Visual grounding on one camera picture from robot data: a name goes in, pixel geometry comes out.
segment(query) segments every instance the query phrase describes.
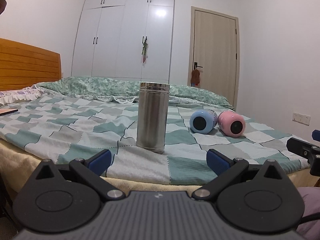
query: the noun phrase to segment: wooden door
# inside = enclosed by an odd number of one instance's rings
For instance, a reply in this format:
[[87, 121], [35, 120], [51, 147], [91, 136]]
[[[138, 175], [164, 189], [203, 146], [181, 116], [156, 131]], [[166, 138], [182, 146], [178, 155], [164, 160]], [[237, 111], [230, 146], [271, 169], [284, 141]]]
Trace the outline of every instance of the wooden door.
[[78, 28], [72, 62], [72, 76], [90, 76], [102, 8], [84, 10]]
[[235, 17], [195, 9], [193, 58], [188, 81], [190, 83], [191, 71], [197, 62], [203, 67], [198, 68], [198, 87], [225, 96], [234, 106], [238, 80], [236, 25]]
[[94, 49], [92, 76], [115, 77], [124, 6], [102, 8]]

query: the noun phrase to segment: metal screw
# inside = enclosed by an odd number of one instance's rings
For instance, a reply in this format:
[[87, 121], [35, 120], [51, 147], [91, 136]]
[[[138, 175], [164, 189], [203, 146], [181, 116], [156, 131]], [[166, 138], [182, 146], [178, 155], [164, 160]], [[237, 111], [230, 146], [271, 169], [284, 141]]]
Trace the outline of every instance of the metal screw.
[[210, 196], [210, 191], [207, 189], [197, 189], [195, 191], [195, 195], [197, 197], [209, 197]]
[[107, 193], [107, 196], [111, 198], [120, 198], [122, 195], [123, 195], [123, 192], [118, 189], [109, 190]]

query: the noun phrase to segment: stainless steel thermos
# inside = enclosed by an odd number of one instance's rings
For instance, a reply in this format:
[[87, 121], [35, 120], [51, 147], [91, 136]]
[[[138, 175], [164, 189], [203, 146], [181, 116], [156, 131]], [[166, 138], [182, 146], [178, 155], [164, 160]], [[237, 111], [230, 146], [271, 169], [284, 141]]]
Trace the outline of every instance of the stainless steel thermos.
[[136, 142], [138, 147], [159, 154], [163, 152], [169, 89], [168, 84], [141, 83]]

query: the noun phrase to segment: blue water bottle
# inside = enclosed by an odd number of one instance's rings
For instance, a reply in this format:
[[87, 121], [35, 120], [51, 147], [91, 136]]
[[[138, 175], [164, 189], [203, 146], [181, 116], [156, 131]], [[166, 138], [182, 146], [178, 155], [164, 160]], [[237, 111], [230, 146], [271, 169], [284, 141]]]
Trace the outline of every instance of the blue water bottle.
[[218, 116], [211, 109], [203, 109], [193, 113], [190, 128], [195, 133], [208, 134], [218, 123]]

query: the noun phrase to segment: checkered bedsheet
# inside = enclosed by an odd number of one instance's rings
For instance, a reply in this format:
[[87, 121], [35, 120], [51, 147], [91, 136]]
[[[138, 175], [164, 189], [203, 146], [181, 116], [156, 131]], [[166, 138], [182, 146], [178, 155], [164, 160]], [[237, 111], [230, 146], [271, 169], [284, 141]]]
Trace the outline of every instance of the checkered bedsheet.
[[307, 160], [287, 151], [291, 134], [282, 133], [244, 117], [240, 138], [226, 137], [218, 127], [208, 135], [193, 133], [194, 111], [220, 106], [175, 104], [168, 109], [165, 151], [162, 155], [135, 146], [138, 103], [118, 104], [65, 96], [48, 96], [29, 103], [11, 104], [18, 113], [0, 117], [0, 138], [56, 163], [90, 158], [103, 149], [113, 154], [107, 177], [164, 185], [203, 185], [216, 174], [206, 164], [213, 148], [230, 159], [242, 157], [252, 164], [277, 160], [287, 173], [308, 166]]

